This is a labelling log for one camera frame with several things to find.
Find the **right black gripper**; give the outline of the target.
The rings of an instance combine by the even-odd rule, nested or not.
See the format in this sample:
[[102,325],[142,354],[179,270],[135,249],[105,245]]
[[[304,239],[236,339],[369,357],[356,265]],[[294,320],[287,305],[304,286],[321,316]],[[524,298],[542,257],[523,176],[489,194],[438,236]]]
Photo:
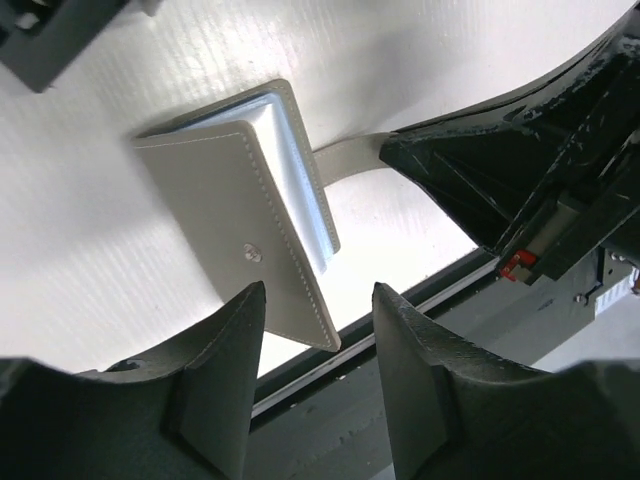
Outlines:
[[540,79],[394,132],[380,160],[418,185],[501,276],[560,279],[639,245],[639,33],[612,29]]

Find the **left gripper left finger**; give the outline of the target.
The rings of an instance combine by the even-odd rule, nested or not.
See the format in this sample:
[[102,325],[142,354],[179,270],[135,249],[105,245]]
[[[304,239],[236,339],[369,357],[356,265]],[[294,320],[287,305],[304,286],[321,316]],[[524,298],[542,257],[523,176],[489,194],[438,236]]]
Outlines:
[[5,479],[239,479],[265,287],[106,371],[1,362]]

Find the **grey leather card holder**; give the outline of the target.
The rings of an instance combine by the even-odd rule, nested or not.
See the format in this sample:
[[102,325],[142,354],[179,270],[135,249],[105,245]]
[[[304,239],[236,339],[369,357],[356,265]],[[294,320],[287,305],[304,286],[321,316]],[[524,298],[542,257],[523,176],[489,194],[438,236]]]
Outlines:
[[341,341],[318,279],[341,243],[325,190],[381,167],[382,133],[311,148],[289,82],[275,79],[132,140],[223,301],[266,288],[268,332],[326,351]]

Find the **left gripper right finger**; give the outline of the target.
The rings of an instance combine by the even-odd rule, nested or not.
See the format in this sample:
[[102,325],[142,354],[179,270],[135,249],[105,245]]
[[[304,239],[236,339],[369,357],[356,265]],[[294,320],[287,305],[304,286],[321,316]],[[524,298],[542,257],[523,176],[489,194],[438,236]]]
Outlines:
[[550,373],[495,355],[386,284],[372,313],[399,479],[635,479],[639,364]]

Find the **black plastic card box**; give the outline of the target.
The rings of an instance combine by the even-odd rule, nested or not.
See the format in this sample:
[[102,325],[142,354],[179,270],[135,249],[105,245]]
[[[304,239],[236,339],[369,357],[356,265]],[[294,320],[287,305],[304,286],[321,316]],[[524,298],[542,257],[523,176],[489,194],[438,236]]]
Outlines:
[[121,13],[153,17],[160,1],[3,1],[1,93],[39,94]]

